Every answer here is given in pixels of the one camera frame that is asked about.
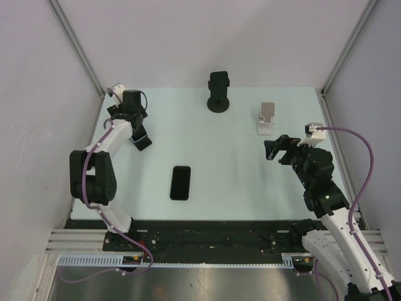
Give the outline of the white phone stand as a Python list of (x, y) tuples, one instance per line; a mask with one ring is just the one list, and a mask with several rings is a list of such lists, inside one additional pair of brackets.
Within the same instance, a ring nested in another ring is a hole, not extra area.
[(276, 106), (274, 102), (262, 102), (257, 122), (259, 135), (271, 135), (274, 131)]

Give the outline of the black phone stand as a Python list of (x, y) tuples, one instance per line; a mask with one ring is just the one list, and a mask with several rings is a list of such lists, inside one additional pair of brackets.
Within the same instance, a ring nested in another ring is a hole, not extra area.
[(130, 138), (134, 146), (139, 150), (139, 151), (144, 151), (146, 148), (152, 145), (152, 141), (148, 136), (143, 136), (138, 140), (134, 140), (132, 137)]

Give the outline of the black phone light blue case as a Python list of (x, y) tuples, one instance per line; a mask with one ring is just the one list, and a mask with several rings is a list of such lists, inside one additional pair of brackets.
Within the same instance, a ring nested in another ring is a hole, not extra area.
[(144, 134), (144, 135), (141, 135), (141, 136), (132, 135), (130, 140), (135, 144), (135, 143), (138, 143), (141, 140), (145, 139), (146, 137), (148, 137), (148, 134)]

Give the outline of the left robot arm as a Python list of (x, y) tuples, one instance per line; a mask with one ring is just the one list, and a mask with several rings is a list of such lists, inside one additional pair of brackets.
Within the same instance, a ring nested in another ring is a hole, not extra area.
[(115, 104), (107, 108), (110, 116), (103, 122), (101, 137), (70, 154), (70, 193), (96, 211), (108, 230), (118, 233), (117, 244), (130, 251), (138, 245), (138, 234), (130, 230), (132, 218), (115, 199), (118, 184), (112, 159), (128, 141), (139, 151), (152, 145), (143, 125), (148, 116), (148, 100), (143, 91), (123, 85), (108, 88), (107, 94)]

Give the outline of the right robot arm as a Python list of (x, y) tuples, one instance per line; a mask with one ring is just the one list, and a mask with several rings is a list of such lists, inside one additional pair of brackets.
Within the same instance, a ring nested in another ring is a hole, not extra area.
[(350, 204), (333, 181), (333, 156), (312, 146), (309, 140), (282, 135), (264, 141), (267, 160), (284, 152), (279, 163), (291, 166), (304, 192), (307, 208), (333, 237), (327, 242), (323, 230), (311, 219), (292, 224), (289, 245), (310, 252), (337, 283), (347, 288), (345, 300), (400, 300), (400, 282), (380, 263), (357, 222), (350, 217)]

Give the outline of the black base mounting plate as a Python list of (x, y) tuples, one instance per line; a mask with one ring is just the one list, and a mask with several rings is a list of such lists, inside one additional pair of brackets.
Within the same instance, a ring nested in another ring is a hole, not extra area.
[(301, 236), (322, 230), (310, 219), (271, 221), (168, 221), (135, 220), (128, 236), (146, 247), (155, 258), (303, 253)]

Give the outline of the left aluminium frame post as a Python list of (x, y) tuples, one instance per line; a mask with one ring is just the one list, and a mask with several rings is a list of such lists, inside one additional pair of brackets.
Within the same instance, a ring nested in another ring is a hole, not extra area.
[(82, 47), (75, 30), (73, 29), (70, 20), (68, 19), (62, 5), (57, 0), (47, 0), (50, 10), (54, 14), (62, 32), (64, 33), (66, 40), (72, 47), (79, 63), (83, 67), (86, 75), (91, 81), (94, 89), (101, 98), (104, 97), (105, 90), (102, 87), (100, 80), (98, 79), (95, 70), (93, 69), (84, 48)]

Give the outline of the aluminium frame post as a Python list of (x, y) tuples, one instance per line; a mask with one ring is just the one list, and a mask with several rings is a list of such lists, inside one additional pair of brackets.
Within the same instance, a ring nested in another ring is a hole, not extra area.
[(358, 18), (356, 25), (352, 29), (350, 36), (348, 37), (343, 49), (341, 50), (340, 55), (334, 64), (334, 67), (331, 69), (328, 78), (326, 79), (324, 85), (320, 90), (323, 96), (325, 96), (329, 92), (332, 84), (334, 83), (336, 77), (339, 75), (343, 65), (345, 64), (347, 58), (350, 56), (352, 50), (356, 46), (359, 37), (361, 36), (363, 30), (368, 24), (370, 18), (374, 14), (379, 3), (380, 3), (379, 0), (369, 0), (367, 2), (360, 17)]
[(73, 29), (70, 20), (68, 19), (62, 5), (57, 0), (47, 0), (50, 10), (54, 14), (62, 32), (64, 33), (66, 40), (72, 47), (79, 63), (83, 67), (86, 75), (91, 81), (94, 89), (101, 98), (104, 97), (105, 90), (102, 87), (100, 80), (98, 79), (95, 70), (93, 69), (84, 48), (82, 47), (75, 30)]

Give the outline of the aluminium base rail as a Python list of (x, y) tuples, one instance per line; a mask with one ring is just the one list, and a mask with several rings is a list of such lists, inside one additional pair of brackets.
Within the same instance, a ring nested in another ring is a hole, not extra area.
[(46, 253), (49, 254), (94, 254), (103, 251), (106, 230), (53, 230)]

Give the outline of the right aluminium frame post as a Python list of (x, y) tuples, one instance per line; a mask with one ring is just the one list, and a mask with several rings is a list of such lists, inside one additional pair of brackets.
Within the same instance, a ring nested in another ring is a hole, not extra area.
[(369, 0), (367, 2), (360, 17), (358, 18), (356, 25), (352, 29), (350, 36), (348, 37), (343, 49), (341, 50), (340, 55), (334, 64), (334, 67), (331, 69), (328, 78), (326, 79), (324, 85), (320, 90), (323, 96), (325, 96), (329, 92), (332, 84), (334, 83), (336, 77), (339, 75), (343, 65), (345, 64), (347, 58), (350, 56), (352, 50), (356, 46), (359, 37), (361, 36), (363, 30), (368, 24), (370, 18), (374, 14), (379, 3), (380, 3), (379, 0)]

